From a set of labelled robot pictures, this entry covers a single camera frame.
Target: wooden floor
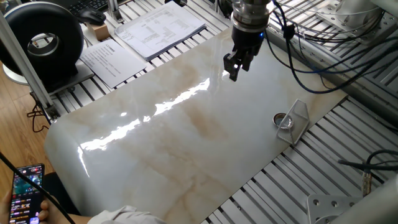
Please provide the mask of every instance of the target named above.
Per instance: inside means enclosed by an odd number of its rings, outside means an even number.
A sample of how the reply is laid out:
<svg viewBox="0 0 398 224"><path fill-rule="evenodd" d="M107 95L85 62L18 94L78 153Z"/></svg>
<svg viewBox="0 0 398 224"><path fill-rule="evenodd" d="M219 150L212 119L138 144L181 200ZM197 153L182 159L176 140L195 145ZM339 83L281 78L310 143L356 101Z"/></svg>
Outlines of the wooden floor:
<svg viewBox="0 0 398 224"><path fill-rule="evenodd" d="M32 111L35 101L29 95L29 87L10 81L0 68L0 151L16 166L44 163L45 173L53 167L44 153L43 145L47 129L40 133L32 130ZM35 129L49 126L43 116L36 117ZM0 161L0 198L11 189L12 172Z"/></svg>

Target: transparent plastic piece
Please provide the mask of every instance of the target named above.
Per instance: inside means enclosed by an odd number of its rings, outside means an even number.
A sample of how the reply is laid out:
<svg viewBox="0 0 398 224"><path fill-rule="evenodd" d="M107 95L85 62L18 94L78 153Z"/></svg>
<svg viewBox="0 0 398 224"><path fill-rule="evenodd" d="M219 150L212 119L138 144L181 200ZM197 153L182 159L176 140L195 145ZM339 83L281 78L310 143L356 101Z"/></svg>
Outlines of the transparent plastic piece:
<svg viewBox="0 0 398 224"><path fill-rule="evenodd" d="M309 124L307 105L297 99L280 122L276 136L289 144L296 145Z"/></svg>

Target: keyboard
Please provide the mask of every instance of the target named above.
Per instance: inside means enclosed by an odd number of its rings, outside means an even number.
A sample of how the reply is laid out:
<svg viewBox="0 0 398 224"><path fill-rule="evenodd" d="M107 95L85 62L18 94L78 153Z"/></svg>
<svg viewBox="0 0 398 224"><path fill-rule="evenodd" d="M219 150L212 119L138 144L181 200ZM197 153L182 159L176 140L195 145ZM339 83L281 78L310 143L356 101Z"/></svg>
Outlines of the keyboard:
<svg viewBox="0 0 398 224"><path fill-rule="evenodd" d="M78 13L85 8L94 8L99 11L102 11L103 9L106 9L108 7L108 2L107 0L86 0L86 1L78 1L74 5L70 5L68 7L68 10L75 16L78 15Z"/></svg>

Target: paper document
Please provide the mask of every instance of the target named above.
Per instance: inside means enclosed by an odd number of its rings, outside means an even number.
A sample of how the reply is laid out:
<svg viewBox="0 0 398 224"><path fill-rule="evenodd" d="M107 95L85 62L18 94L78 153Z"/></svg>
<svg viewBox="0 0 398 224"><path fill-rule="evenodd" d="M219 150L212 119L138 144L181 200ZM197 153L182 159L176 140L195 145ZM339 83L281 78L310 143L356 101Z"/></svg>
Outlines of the paper document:
<svg viewBox="0 0 398 224"><path fill-rule="evenodd" d="M114 33L151 60L205 27L204 22L171 1L119 26Z"/></svg>
<svg viewBox="0 0 398 224"><path fill-rule="evenodd" d="M146 68L114 40L88 47L81 53L80 60L111 88Z"/></svg>

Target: person's arm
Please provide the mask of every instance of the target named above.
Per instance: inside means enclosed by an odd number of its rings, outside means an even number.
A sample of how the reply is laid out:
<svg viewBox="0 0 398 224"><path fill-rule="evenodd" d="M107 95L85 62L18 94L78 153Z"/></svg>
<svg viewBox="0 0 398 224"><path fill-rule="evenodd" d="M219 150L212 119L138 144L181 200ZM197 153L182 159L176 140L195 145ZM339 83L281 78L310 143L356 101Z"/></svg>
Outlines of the person's arm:
<svg viewBox="0 0 398 224"><path fill-rule="evenodd" d="M49 200L44 200L40 204L40 207L42 209L39 213L40 224L70 224L56 206ZM69 216L73 219L75 224L87 224L92 218L72 214L69 214Z"/></svg>
<svg viewBox="0 0 398 224"><path fill-rule="evenodd" d="M68 220L49 200L41 204L42 211L39 213L40 224L69 224ZM161 219L151 215L149 212L137 212L132 206L125 206L114 212L103 211L94 217L82 217L70 215L76 224L166 224Z"/></svg>

